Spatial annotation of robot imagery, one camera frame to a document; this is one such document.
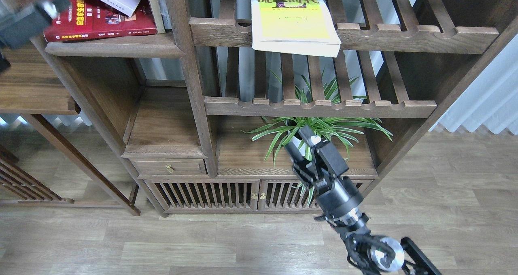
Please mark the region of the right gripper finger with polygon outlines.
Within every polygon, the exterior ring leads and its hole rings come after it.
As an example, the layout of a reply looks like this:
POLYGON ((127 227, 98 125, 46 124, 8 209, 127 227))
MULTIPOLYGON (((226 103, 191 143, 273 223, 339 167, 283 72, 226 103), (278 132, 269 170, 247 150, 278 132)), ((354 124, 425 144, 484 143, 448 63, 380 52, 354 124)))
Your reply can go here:
POLYGON ((307 124, 298 130, 298 134, 310 146, 312 160, 331 177, 340 177, 348 171, 348 165, 331 141, 320 138, 307 124))
POLYGON ((312 182, 312 172, 308 166, 310 162, 305 159, 299 152, 297 146, 293 142, 289 142, 284 146, 292 161, 292 170, 301 182, 312 182))

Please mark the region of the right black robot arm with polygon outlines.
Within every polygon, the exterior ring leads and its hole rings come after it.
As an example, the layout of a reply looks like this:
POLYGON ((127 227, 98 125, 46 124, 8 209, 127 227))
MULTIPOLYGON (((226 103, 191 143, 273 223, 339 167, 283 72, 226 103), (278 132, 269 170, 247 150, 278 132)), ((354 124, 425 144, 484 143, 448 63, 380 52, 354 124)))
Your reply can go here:
POLYGON ((308 144, 311 160, 289 142, 285 149, 293 162, 293 172, 313 195, 325 220, 339 234, 347 250, 347 260, 364 275, 403 270, 407 275, 438 275, 440 271, 408 237, 400 241, 374 236, 367 226, 368 216, 359 206, 363 196, 344 176, 348 166, 332 142, 316 136, 309 126, 295 133, 308 144))

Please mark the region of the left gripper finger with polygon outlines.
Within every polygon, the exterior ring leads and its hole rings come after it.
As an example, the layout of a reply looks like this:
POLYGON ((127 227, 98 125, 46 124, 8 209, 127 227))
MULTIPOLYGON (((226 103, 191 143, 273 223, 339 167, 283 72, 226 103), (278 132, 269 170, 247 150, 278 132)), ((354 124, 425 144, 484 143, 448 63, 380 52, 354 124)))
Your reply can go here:
POLYGON ((20 11, 2 15, 0 46, 16 49, 41 34, 60 13, 71 6, 70 0, 35 0, 20 11))

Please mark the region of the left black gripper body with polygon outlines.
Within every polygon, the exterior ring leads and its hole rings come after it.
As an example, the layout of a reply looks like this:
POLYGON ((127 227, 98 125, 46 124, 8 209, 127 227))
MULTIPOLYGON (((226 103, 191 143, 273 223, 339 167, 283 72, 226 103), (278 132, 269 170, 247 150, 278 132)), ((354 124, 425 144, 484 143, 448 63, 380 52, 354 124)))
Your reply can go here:
POLYGON ((11 68, 11 63, 7 59, 6 55, 1 52, 0 53, 0 73, 4 73, 5 71, 11 68))

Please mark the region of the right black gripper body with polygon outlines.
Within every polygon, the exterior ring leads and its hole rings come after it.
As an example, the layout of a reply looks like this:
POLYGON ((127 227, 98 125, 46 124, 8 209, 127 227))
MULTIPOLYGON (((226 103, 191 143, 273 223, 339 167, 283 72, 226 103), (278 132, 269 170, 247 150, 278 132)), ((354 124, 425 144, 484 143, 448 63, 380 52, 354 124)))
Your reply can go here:
POLYGON ((316 161, 293 158, 293 172, 301 184, 313 190, 313 197, 326 220, 359 220, 363 196, 348 177, 341 177, 346 166, 325 170, 316 161))

